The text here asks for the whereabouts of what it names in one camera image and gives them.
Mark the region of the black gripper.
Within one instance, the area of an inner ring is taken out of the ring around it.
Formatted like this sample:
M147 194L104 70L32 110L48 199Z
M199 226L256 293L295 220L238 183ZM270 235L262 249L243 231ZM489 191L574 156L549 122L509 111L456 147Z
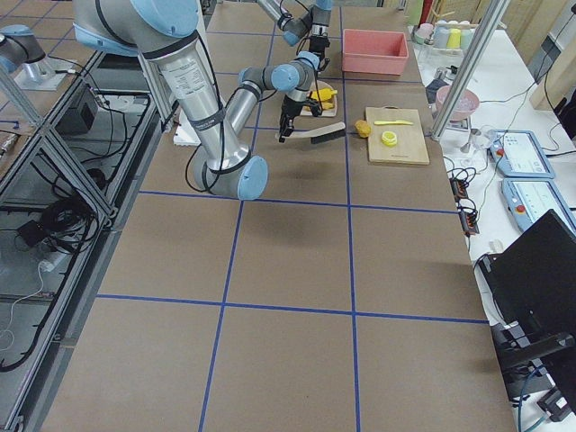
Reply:
M283 98L278 131L279 142L284 143L286 139L292 135L293 120L301 115L304 107L309 107L310 112L314 117L318 117L322 114L320 102L316 99L306 97L302 101L295 101L289 96Z
M326 34L311 35L309 37L308 52L319 58L319 72L323 72L329 65L329 58L326 58L326 50L329 46L330 41Z

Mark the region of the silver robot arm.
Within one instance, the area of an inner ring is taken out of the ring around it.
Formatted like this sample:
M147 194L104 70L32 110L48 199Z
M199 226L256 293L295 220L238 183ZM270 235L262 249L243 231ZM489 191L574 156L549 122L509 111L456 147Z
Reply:
M332 1L316 1L311 6L303 4L305 12L300 17L293 16L282 1L256 0L256 3L275 22L289 46L308 41L309 52L319 58L319 72L328 66L330 59L326 57L326 50L330 46Z
M268 165L239 139L265 91L284 94L279 138L293 132L302 108L320 115L310 89L320 71L323 50L316 44L277 66L249 67L228 102L221 99L205 42L198 28L195 1L75 1L76 39L93 50L125 57L142 56L157 65L200 145L186 167L198 192L241 201L258 198L266 188Z

